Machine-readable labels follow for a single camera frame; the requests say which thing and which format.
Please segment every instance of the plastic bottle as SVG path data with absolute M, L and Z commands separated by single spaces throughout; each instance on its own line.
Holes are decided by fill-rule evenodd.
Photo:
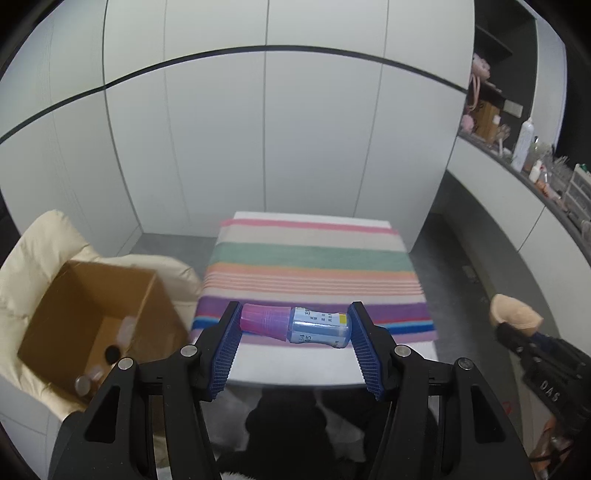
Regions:
M 323 343 L 343 348 L 351 338 L 351 322 L 344 313 L 314 312 L 303 307 L 244 304 L 243 332 L 257 333 L 291 343 Z
M 517 143 L 515 144 L 513 160 L 511 161 L 511 167 L 513 167 L 515 171 L 520 172 L 522 170 L 523 165 L 525 164 L 525 159 L 527 158 L 527 153 L 533 140 L 534 124 L 531 122 L 531 117 L 529 117 L 521 125 L 519 137 L 517 138 Z
M 533 183 L 537 182 L 540 178 L 540 172 L 542 171 L 542 161 L 537 160 L 530 171 L 530 181 Z
M 136 317 L 132 317 L 127 315 L 121 321 L 121 326 L 119 327 L 119 331 L 117 332 L 117 345 L 122 350 L 126 350 L 129 344 L 131 343 L 131 339 L 135 332 L 135 324 L 137 323 L 138 319 Z

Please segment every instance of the pink stripe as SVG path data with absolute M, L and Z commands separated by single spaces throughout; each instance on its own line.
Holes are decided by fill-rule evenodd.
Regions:
M 362 226 L 362 225 L 342 225 L 337 223 L 315 223 L 315 222 L 290 222 L 289 220 L 262 220 L 254 218 L 230 218 L 224 220 L 221 224 L 231 225 L 250 225 L 250 226 L 284 226 L 292 228 L 308 228 L 315 230 L 340 230 L 347 232 L 366 232 L 366 233 L 389 233 L 398 235 L 396 230 L 380 226 Z
M 196 329 L 192 330 L 191 334 L 189 335 L 189 343 L 194 343 L 199 335 L 203 330 Z M 394 340 L 396 343 L 414 343 L 414 342 L 432 342 L 437 340 L 437 332 L 435 330 L 431 332 L 419 332 L 419 333 L 403 333 L 402 335 L 396 335 Z M 275 345 L 275 346 L 283 346 L 286 348 L 332 348 L 328 345 L 319 345 L 318 343 L 289 343 L 289 342 L 282 342 L 281 340 L 277 340 L 275 338 L 263 337 L 261 335 L 242 335 L 241 343 L 250 343 L 251 345 Z M 347 348 L 352 348 L 352 345 L 349 343 Z

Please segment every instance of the metal screw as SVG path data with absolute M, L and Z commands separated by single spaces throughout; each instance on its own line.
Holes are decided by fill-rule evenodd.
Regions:
M 197 353 L 197 347 L 194 345 L 185 345 L 181 348 L 182 356 L 193 356 Z
M 465 357 L 460 358 L 457 361 L 457 364 L 460 366 L 460 368 L 463 368 L 464 370 L 472 370 L 472 367 L 474 367 L 474 362 L 469 358 Z
M 121 369 L 121 370 L 127 370 L 128 368 L 131 368 L 131 365 L 134 364 L 134 361 L 129 358 L 128 356 L 126 356 L 125 358 L 122 358 L 121 360 L 119 360 L 119 363 L 117 364 L 117 366 Z
M 410 347 L 407 347 L 406 345 L 397 345 L 394 349 L 394 353 L 398 356 L 409 356 L 411 352 L 412 350 Z

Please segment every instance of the electrical outlet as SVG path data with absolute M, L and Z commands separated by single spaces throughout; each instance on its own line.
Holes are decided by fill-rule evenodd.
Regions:
M 510 113 L 511 115 L 516 116 L 517 118 L 521 118 L 521 114 L 523 113 L 523 105 L 511 102 L 510 100 L 505 100 L 503 111 Z

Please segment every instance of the storage drawer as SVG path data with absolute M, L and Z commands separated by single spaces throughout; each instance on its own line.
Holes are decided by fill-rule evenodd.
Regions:
M 519 251 L 552 311 L 560 336 L 591 355 L 591 267 L 548 209 Z
M 463 138 L 456 140 L 447 169 L 474 195 L 519 250 L 544 204 L 511 172 Z

